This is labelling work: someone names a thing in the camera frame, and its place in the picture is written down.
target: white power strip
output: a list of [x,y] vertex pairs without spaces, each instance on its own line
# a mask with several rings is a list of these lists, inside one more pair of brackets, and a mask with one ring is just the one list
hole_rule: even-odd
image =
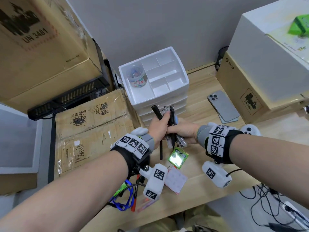
[[293,212],[288,212],[286,209],[285,209],[285,206],[289,206],[290,208],[292,208],[293,210],[299,212],[299,214],[301,214],[308,222],[309,222],[309,219],[307,217],[305,217],[305,215],[303,215],[296,207],[294,207],[289,201],[285,201],[284,204],[281,203],[281,208],[292,218],[292,219],[295,219],[295,222],[297,224],[299,224],[304,230],[307,230],[309,231],[309,226],[305,225],[303,222],[303,218],[301,218],[299,215],[293,213]]

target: gray wristband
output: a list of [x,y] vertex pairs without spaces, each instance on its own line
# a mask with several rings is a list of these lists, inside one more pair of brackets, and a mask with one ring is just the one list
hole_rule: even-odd
[[209,136],[212,126],[202,125],[197,131],[197,142],[205,148],[205,141]]
[[148,145],[149,145],[149,150],[152,153],[155,149],[155,141],[152,136],[149,134],[144,134],[140,136],[141,139],[143,139]]

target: person's right arm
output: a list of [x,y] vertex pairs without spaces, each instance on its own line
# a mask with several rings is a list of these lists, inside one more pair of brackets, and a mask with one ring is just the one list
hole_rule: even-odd
[[[199,125],[180,120],[167,133],[197,143]],[[230,145],[230,159],[260,182],[309,209],[309,147],[273,138],[240,134]]]

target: hand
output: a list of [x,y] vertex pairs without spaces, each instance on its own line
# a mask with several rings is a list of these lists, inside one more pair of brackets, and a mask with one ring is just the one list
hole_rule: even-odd
[[170,112],[168,111],[163,116],[162,120],[154,117],[149,125],[148,133],[154,139],[154,148],[157,149],[160,141],[164,138],[168,129],[168,121],[170,119]]
[[183,118],[178,118],[178,124],[168,127],[166,134],[177,133],[185,138],[189,144],[197,143],[197,131],[200,125],[186,121]]

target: khaki pants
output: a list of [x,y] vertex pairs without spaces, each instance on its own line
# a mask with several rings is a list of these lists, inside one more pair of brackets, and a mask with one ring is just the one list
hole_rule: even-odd
[[[187,231],[229,232],[232,231],[223,218],[206,204],[185,211],[184,228]],[[176,232],[176,222],[171,218],[163,218],[142,226],[139,232]]]

